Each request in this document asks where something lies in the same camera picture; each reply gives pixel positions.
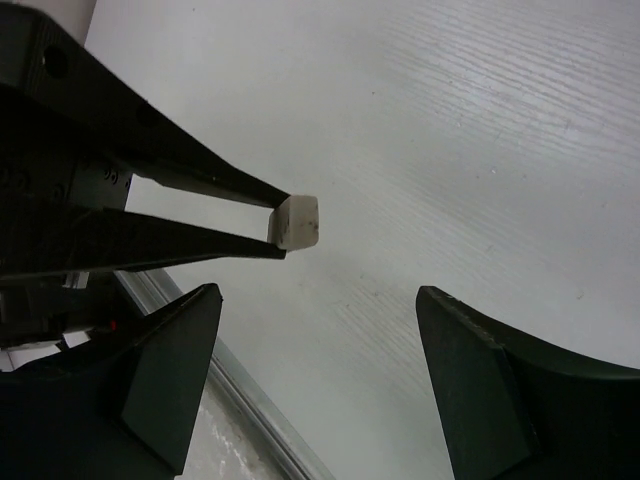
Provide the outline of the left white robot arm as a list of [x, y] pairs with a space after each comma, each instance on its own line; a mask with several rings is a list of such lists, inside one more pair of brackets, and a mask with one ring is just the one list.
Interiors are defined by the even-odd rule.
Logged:
[[266, 241], [129, 212], [135, 177], [268, 209], [287, 197], [160, 113], [51, 16], [3, 2], [3, 348], [113, 329], [93, 275], [285, 257]]

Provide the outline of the grey eraser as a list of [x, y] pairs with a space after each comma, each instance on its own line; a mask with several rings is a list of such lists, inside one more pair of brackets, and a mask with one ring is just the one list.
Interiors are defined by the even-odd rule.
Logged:
[[267, 241], [287, 252], [315, 246], [319, 241], [318, 199], [289, 196], [270, 214]]

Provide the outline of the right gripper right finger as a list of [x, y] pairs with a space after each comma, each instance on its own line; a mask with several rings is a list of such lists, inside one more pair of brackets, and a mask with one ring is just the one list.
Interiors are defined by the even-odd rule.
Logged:
[[457, 479], [636, 479], [639, 372], [423, 286], [416, 314]]

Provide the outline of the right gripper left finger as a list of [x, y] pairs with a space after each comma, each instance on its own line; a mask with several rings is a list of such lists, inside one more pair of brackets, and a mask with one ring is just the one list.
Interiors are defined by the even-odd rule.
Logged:
[[205, 284], [1, 376], [4, 479], [173, 479], [184, 471], [222, 309]]

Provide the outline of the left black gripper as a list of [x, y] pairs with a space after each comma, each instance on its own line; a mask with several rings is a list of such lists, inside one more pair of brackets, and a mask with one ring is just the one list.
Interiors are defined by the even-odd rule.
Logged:
[[73, 274], [286, 256], [265, 241], [124, 211], [131, 170], [256, 206], [289, 195], [227, 163], [41, 10], [1, 5], [1, 94], [3, 291], [65, 287]]

